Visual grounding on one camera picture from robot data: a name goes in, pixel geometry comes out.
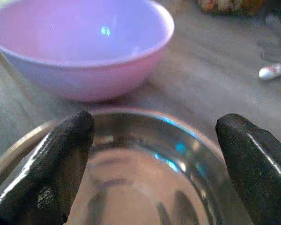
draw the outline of metal bowl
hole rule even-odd
[[[159,112],[92,112],[96,136],[67,224],[251,224],[218,147]],[[56,125],[48,122],[0,158],[0,184]]]

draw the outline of pink bowl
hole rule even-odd
[[[174,32],[149,0],[22,0],[0,9],[0,51],[33,83],[68,99],[125,94],[150,74]]]

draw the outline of table surface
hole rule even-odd
[[[258,79],[266,62],[256,45],[277,43],[278,38],[258,19],[208,15],[192,1],[182,4],[165,59],[140,88],[113,101],[86,104],[57,98],[15,72],[0,55],[0,155],[48,120],[115,105],[168,113],[216,143],[216,120],[238,113],[281,141],[281,79]]]

